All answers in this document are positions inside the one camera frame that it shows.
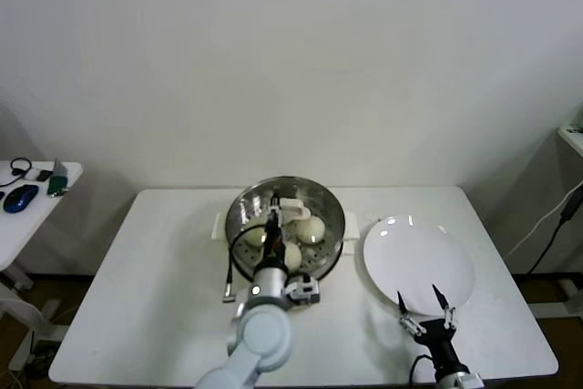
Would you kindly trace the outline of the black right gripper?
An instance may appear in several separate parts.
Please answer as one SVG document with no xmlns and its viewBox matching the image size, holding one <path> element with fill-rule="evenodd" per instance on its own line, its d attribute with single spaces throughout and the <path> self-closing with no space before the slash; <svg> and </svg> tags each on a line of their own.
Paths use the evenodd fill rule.
<svg viewBox="0 0 583 389">
<path fill-rule="evenodd" d="M 437 374 L 454 374 L 460 371 L 460 361 L 452 344 L 457 326 L 456 308 L 450 306 L 445 295 L 434 284 L 432 288 L 444 312 L 444 319 L 417 322 L 411 317 L 398 292 L 399 323 L 412 337 L 418 337 L 418 343 L 429 350 Z"/>
</svg>

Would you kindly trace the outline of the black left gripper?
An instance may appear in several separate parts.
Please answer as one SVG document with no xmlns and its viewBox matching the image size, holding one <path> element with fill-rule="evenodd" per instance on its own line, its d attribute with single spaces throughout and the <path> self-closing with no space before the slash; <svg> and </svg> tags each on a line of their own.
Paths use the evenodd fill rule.
<svg viewBox="0 0 583 389">
<path fill-rule="evenodd" d="M 264 266 L 284 266 L 285 245 L 282 237 L 286 235 L 286 219 L 284 213 L 279 214 L 278 195 L 271 196 L 268 223 L 265 227 L 266 240 L 263 244 L 261 264 Z"/>
</svg>

